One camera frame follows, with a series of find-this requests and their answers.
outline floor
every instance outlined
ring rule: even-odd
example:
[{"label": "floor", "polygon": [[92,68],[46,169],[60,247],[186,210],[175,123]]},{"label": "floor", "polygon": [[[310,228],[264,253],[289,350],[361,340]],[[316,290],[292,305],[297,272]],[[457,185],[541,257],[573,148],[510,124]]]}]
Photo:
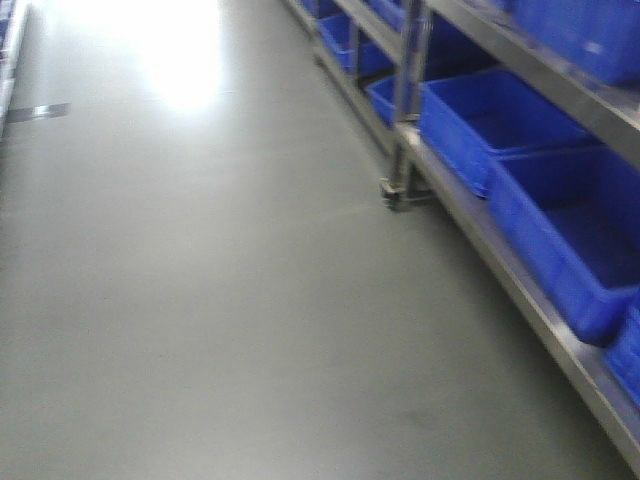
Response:
[{"label": "floor", "polygon": [[18,76],[0,478],[633,478],[279,0],[34,0]]}]

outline blue crate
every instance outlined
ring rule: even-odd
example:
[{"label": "blue crate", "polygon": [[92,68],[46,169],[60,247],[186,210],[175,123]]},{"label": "blue crate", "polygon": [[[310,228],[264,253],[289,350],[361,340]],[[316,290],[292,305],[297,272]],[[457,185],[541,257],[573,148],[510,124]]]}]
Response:
[{"label": "blue crate", "polygon": [[605,83],[640,79],[640,2],[526,0],[515,6],[524,30]]},{"label": "blue crate", "polygon": [[[367,93],[371,98],[374,110],[378,112],[378,115],[388,127],[393,125],[396,114],[395,85],[396,77],[392,76],[378,80],[367,87]],[[409,110],[410,106],[411,97],[407,95],[405,108]]]},{"label": "blue crate", "polygon": [[315,18],[324,18],[340,13],[340,8],[333,0],[302,0],[302,5]]},{"label": "blue crate", "polygon": [[[350,18],[341,13],[318,21],[318,31],[338,63],[347,73],[353,73],[355,55],[349,47]],[[374,73],[393,67],[393,62],[366,35],[362,34],[360,45],[360,75]]]},{"label": "blue crate", "polygon": [[640,406],[640,297],[627,311],[620,335],[608,348],[605,360]]},{"label": "blue crate", "polygon": [[405,18],[402,0],[370,0],[369,5],[394,30],[402,30]]},{"label": "blue crate", "polygon": [[423,85],[423,138],[478,196],[492,160],[593,142],[513,74],[494,70]]},{"label": "blue crate", "polygon": [[640,286],[640,173],[604,146],[494,162],[489,210],[576,336],[606,345]]}]

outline shelf caster wheel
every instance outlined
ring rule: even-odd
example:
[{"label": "shelf caster wheel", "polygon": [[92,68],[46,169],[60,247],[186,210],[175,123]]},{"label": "shelf caster wheel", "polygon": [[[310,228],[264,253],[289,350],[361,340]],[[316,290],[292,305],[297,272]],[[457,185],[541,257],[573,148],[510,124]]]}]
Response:
[{"label": "shelf caster wheel", "polygon": [[382,201],[389,210],[392,212],[398,212],[401,210],[402,195],[401,192],[395,189],[388,179],[383,178],[380,180],[380,195]]},{"label": "shelf caster wheel", "polygon": [[392,212],[399,212],[400,210],[402,210],[402,200],[400,199],[400,195],[393,195],[389,198],[385,198],[383,203],[384,206]]}]

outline shelf rack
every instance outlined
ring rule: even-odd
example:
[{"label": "shelf rack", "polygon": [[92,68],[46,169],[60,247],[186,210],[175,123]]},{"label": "shelf rack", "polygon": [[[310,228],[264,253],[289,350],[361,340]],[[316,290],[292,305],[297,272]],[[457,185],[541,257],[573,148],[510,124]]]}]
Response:
[{"label": "shelf rack", "polygon": [[13,14],[9,20],[4,48],[0,58],[0,137],[4,132],[5,119],[13,85],[15,83],[15,69],[20,55],[22,37],[29,13],[29,0],[16,0]]},{"label": "shelf rack", "polygon": [[[440,15],[640,169],[640,91],[594,80],[519,30],[508,14],[486,0],[404,0],[407,20],[402,34],[362,0],[335,2],[395,62],[396,84],[420,81],[416,72],[428,62],[430,25],[433,16]],[[407,31],[419,17],[425,21],[414,53]],[[397,194],[402,202],[411,197],[413,172],[426,180],[640,478],[640,409],[604,364],[602,350],[580,342],[571,332],[495,226],[486,201],[469,192],[420,137],[410,121],[412,112],[402,110],[409,92],[396,94],[397,120],[390,131],[371,108],[357,77],[344,73],[317,34],[312,42],[318,63],[392,159],[389,179],[381,183],[383,195]]]},{"label": "shelf rack", "polygon": [[342,11],[373,40],[396,65],[402,62],[402,38],[362,0],[334,0]]},{"label": "shelf rack", "polygon": [[640,169],[638,90],[593,79],[484,0],[428,0],[425,4]]},{"label": "shelf rack", "polygon": [[394,133],[380,120],[367,98],[366,94],[358,87],[357,81],[349,77],[342,67],[338,65],[331,53],[318,36],[314,36],[313,54],[317,62],[322,65],[334,83],[338,86],[340,93],[349,102],[360,120],[371,132],[374,140],[380,148],[387,154],[392,155],[395,145]]}]

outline stainless steel shelf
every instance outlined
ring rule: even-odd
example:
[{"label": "stainless steel shelf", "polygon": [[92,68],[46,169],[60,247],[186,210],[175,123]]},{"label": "stainless steel shelf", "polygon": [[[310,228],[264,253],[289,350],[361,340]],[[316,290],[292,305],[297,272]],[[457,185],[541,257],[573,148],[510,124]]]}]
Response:
[{"label": "stainless steel shelf", "polygon": [[396,65],[402,61],[402,38],[362,0],[334,0],[360,30],[378,45]]},{"label": "stainless steel shelf", "polygon": [[0,137],[4,131],[5,119],[11,102],[15,82],[15,68],[20,55],[28,12],[29,0],[17,0],[9,21],[4,49],[2,50],[2,61],[0,63]]},{"label": "stainless steel shelf", "polygon": [[284,4],[291,10],[291,13],[294,14],[298,22],[302,25],[302,27],[307,31],[307,33],[311,34],[315,31],[316,28],[316,19],[313,18],[300,3],[300,0],[282,0]]},{"label": "stainless steel shelf", "polygon": [[342,94],[351,104],[362,122],[371,132],[374,140],[384,152],[391,155],[395,145],[395,134],[389,130],[376,114],[367,96],[358,88],[342,67],[327,50],[322,40],[317,36],[313,39],[313,54],[325,67]]},{"label": "stainless steel shelf", "polygon": [[484,0],[422,1],[640,168],[640,91],[594,80]]},{"label": "stainless steel shelf", "polygon": [[602,351],[580,342],[549,302],[488,213],[425,144],[410,123],[396,126],[409,159],[491,268],[575,389],[640,476],[640,411],[603,363]]}]

